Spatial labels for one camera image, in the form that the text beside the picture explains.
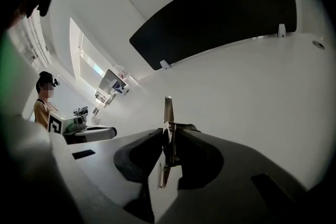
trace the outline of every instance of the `black hair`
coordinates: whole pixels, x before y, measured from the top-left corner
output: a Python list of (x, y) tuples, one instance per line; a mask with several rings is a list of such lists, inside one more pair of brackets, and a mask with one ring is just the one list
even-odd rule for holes
[(49, 72), (46, 71), (42, 71), (40, 73), (40, 78), (38, 79), (37, 83), (36, 83), (36, 91), (37, 93), (40, 93), (41, 89), (39, 86), (43, 87), (45, 84), (47, 83), (53, 83), (54, 79), (52, 78), (52, 74), (50, 74)]

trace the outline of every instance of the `white bracket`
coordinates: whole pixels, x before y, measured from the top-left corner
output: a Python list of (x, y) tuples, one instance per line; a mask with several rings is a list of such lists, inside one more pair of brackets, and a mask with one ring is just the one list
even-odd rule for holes
[(161, 64), (161, 66), (162, 66), (163, 69), (170, 69), (170, 68), (172, 68), (170, 66), (170, 64), (166, 62), (166, 60), (160, 61), (160, 64)]
[(286, 27), (284, 24), (279, 24), (278, 29), (278, 38), (285, 37), (286, 36)]

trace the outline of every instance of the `person wearing headset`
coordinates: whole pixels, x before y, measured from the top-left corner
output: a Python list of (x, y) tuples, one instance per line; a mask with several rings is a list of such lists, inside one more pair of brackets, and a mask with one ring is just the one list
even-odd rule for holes
[(49, 98), (54, 96), (54, 88), (59, 85), (57, 79), (48, 72), (41, 72), (40, 78), (36, 83), (36, 91), (38, 99), (34, 105), (35, 121), (42, 124), (44, 128), (48, 126), (48, 118), (50, 111), (58, 111), (56, 106), (49, 102)]

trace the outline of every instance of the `tan shirt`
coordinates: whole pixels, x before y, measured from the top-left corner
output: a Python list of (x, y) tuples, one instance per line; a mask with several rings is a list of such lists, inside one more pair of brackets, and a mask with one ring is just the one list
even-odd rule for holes
[(50, 111), (58, 111), (53, 103), (36, 101), (34, 105), (35, 121), (42, 124), (46, 129), (48, 126), (48, 118)]

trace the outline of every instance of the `desk privacy panel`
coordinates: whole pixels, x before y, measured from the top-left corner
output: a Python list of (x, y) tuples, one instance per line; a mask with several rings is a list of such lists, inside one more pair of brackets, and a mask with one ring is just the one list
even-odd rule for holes
[(295, 0), (174, 0), (130, 38), (154, 69), (224, 44), (271, 35), (297, 25)]

